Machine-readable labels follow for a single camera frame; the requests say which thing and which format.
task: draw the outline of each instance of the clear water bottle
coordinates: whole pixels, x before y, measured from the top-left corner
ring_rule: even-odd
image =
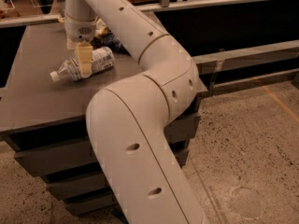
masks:
[[[93,74],[106,70],[113,65],[114,56],[110,48],[102,47],[93,51]],[[59,80],[77,81],[83,79],[78,67],[78,61],[75,58],[64,61],[57,71],[50,73],[50,76],[54,82]]]

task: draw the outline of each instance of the white robotic arm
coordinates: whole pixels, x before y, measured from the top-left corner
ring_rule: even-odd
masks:
[[[131,224],[207,224],[164,137],[202,85],[192,57],[126,0],[66,0],[68,37],[93,38],[95,14],[145,70],[100,90],[86,114],[94,153],[123,213]]]

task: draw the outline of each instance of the floor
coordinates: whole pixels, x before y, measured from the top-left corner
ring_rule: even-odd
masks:
[[[183,168],[211,223],[299,223],[299,90],[288,78],[218,87],[203,100]],[[0,223],[121,223],[72,217],[0,142]]]

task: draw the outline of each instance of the white bottle cap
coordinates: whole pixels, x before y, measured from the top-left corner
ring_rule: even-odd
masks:
[[[60,78],[59,78],[59,76],[58,76],[58,73],[57,73],[56,71],[51,72],[51,73],[50,73],[50,76],[51,76],[51,78],[52,78],[52,80],[53,80],[54,82],[57,82],[57,81],[60,80]]]

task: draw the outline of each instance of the speckled floor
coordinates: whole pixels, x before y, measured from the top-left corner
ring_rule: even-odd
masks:
[[[211,223],[299,223],[299,90],[261,85],[218,88],[201,104],[184,172]],[[121,223],[111,211],[72,217],[0,142],[1,224]]]

